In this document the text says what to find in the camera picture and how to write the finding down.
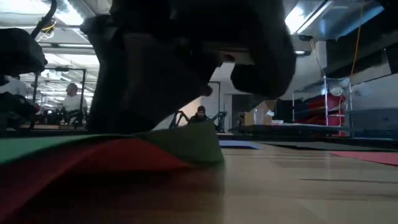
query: red mat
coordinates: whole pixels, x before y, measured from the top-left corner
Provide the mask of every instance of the red mat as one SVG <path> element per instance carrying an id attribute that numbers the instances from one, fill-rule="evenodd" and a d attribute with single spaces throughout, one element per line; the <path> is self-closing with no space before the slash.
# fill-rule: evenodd
<path id="1" fill-rule="evenodd" d="M 397 152 L 331 152 L 333 155 L 398 166 Z"/>
<path id="2" fill-rule="evenodd" d="M 187 167 L 192 166 L 141 139 L 47 150 L 0 169 L 0 223 L 67 172 L 163 171 Z"/>

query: ceiling light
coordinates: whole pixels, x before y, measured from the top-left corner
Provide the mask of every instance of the ceiling light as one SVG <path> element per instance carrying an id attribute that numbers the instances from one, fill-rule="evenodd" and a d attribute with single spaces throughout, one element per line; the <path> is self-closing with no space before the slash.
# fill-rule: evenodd
<path id="1" fill-rule="evenodd" d="M 53 107 L 54 107 L 54 105 L 50 105 L 50 104 L 48 104 L 48 103 L 43 103 L 42 106 L 47 106 L 47 107 L 50 107 L 50 108 L 53 108 Z"/>
<path id="2" fill-rule="evenodd" d="M 91 44 L 59 44 L 59 47 L 69 47 L 69 48 L 84 48 L 84 49 L 92 49 L 93 46 Z"/>
<path id="3" fill-rule="evenodd" d="M 45 59 L 49 61 L 49 64 L 51 65 L 69 65 L 72 66 L 72 63 L 68 60 L 65 60 L 64 58 L 59 57 L 58 55 L 55 54 L 44 54 Z"/>
<path id="4" fill-rule="evenodd" d="M 287 28 L 289 28 L 290 34 L 296 33 L 296 31 L 303 25 L 304 22 L 304 11 L 299 6 L 294 7 L 285 19 L 285 23 Z"/>
<path id="5" fill-rule="evenodd" d="M 75 8 L 69 3 L 69 1 L 63 1 L 64 5 L 67 7 L 66 10 L 62 12 L 55 13 L 55 16 L 59 18 L 66 25 L 79 26 L 84 22 L 84 18 L 76 11 Z"/>
<path id="6" fill-rule="evenodd" d="M 303 51 L 303 50 L 296 50 L 294 53 L 297 54 L 297 55 L 303 55 L 303 54 L 305 54 L 305 51 Z"/>
<path id="7" fill-rule="evenodd" d="M 41 91 L 41 93 L 48 94 L 48 95 L 66 95 L 67 94 L 65 91 Z M 94 93 L 85 92 L 83 95 L 87 96 L 87 97 L 92 97 L 92 96 L 94 96 Z"/>
<path id="8" fill-rule="evenodd" d="M 41 0 L 18 0 L 18 1 L 1 1 L 0 4 L 2 13 L 16 13 L 16 14 L 37 14 L 43 15 L 49 11 Z"/>
<path id="9" fill-rule="evenodd" d="M 86 66 L 87 65 L 99 66 L 100 65 L 100 62 L 98 61 L 98 58 L 96 55 L 60 54 L 59 56 L 71 61 L 73 64 L 76 64 L 76 65 L 82 65 L 82 66 L 85 66 L 85 65 Z"/>
<path id="10" fill-rule="evenodd" d="M 332 4 L 333 1 L 329 0 L 326 3 L 324 3 L 324 5 L 314 14 L 310 17 L 310 19 L 305 22 L 305 24 L 303 24 L 300 29 L 297 31 L 297 33 L 301 33 L 303 32 L 309 25 L 311 25 L 311 23 L 313 23 L 315 21 L 315 19 L 317 19 L 323 12 L 325 12 L 325 10 L 330 6 L 330 4 Z"/>
<path id="11" fill-rule="evenodd" d="M 50 44 L 50 43 L 39 43 L 39 45 L 41 47 L 52 47 L 52 44 Z"/>

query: green mat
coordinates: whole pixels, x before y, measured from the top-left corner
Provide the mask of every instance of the green mat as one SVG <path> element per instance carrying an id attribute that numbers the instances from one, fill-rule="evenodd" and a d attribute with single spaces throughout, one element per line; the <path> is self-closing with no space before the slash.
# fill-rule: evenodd
<path id="1" fill-rule="evenodd" d="M 177 129 L 165 129 L 136 135 L 82 135 L 46 138 L 0 139 L 0 164 L 11 162 L 43 150 L 56 150 L 58 146 L 90 140 L 118 138 L 141 138 L 158 145 L 171 155 L 190 163 L 211 163 L 223 161 L 214 124 L 204 122 L 190 124 Z"/>

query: dark jacket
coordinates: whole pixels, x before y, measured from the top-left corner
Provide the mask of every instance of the dark jacket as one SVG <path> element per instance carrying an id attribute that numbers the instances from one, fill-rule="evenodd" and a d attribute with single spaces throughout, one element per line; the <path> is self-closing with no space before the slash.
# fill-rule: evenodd
<path id="1" fill-rule="evenodd" d="M 204 115 L 204 117 L 200 118 L 197 114 L 195 114 L 194 116 L 192 116 L 189 119 L 188 124 L 190 123 L 199 123 L 199 122 L 203 122 L 203 121 L 207 121 L 209 120 L 209 117 L 207 117 L 206 115 Z"/>

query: white shirt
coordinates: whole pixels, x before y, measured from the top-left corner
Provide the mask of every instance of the white shirt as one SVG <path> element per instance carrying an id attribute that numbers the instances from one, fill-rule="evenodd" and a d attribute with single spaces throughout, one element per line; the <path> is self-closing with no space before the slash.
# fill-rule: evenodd
<path id="1" fill-rule="evenodd" d="M 80 95 L 67 96 L 62 102 L 62 106 L 66 111 L 80 110 Z M 83 108 L 87 108 L 87 101 L 83 98 Z"/>
<path id="2" fill-rule="evenodd" d="M 6 75 L 7 84 L 0 86 L 0 93 L 11 93 L 13 95 L 27 96 L 27 87 L 25 83 L 18 79 Z"/>

